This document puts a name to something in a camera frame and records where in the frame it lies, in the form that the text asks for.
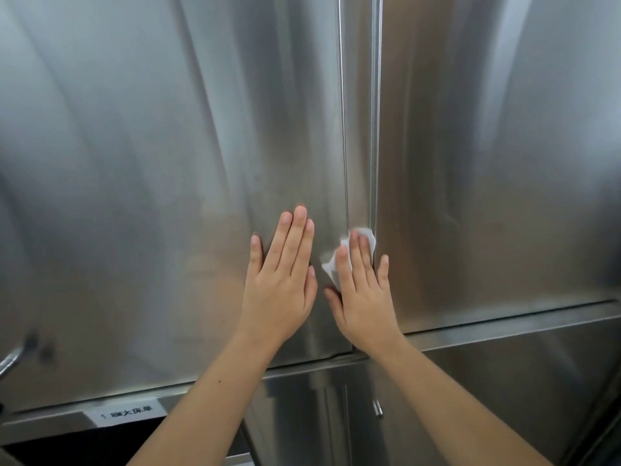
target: reflective metal surface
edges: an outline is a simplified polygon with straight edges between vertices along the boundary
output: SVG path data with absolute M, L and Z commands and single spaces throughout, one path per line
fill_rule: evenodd
M 33 327 L 53 347 L 0 401 L 191 381 L 237 322 L 252 232 L 267 248 L 305 203 L 312 262 L 333 250 L 368 188 L 344 140 L 368 141 L 372 1 L 0 0 L 0 353 Z M 349 350 L 320 293 L 274 365 Z
M 621 0 L 383 0 L 379 253 L 404 332 L 610 298 Z
M 558 463 L 621 356 L 619 333 L 621 306 L 607 303 L 409 340 Z M 245 422 L 266 464 L 446 464 L 397 386 L 371 361 L 272 370 Z

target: cabinet handle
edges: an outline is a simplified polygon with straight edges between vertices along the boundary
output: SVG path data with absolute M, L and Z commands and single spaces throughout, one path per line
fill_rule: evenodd
M 24 342 L 20 346 L 12 350 L 4 357 L 4 360 L 0 361 L 0 380 L 8 375 L 9 372 L 19 364 L 19 362 L 24 358 L 24 355 L 35 350 L 37 345 L 37 333 L 33 332 L 27 335 Z
M 384 418 L 384 411 L 382 410 L 382 406 L 379 405 L 379 401 L 377 399 L 373 399 L 373 410 L 375 411 L 375 416 L 378 419 Z

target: white label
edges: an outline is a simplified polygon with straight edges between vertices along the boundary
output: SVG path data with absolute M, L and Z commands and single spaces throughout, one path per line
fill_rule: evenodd
M 86 414 L 97 427 L 109 427 L 111 425 L 134 422 L 136 420 L 165 417 L 167 412 L 157 399 L 146 399 L 144 401 L 93 407 L 92 409 L 85 410 L 84 414 Z

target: right hand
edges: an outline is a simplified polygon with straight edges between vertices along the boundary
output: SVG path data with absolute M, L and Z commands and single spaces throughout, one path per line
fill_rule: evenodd
M 331 288 L 324 290 L 342 334 L 372 358 L 404 340 L 397 324 L 388 283 L 388 256 L 382 256 L 377 276 L 371 265 L 369 240 L 353 230 L 350 235 L 352 267 L 347 247 L 337 250 L 342 300 Z

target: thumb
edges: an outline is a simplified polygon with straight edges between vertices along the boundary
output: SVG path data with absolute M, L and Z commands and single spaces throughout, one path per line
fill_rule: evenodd
M 343 303 L 341 302 L 341 298 L 332 288 L 326 288 L 323 290 L 325 297 L 328 298 L 328 304 L 330 304 L 330 309 L 332 310 L 332 315 L 334 316 L 334 320 L 337 322 L 338 329 L 343 332 L 345 328 L 345 314 L 343 313 Z
M 315 297 L 317 296 L 317 278 L 315 268 L 309 266 L 306 270 L 306 281 L 304 282 L 304 312 L 310 313 Z

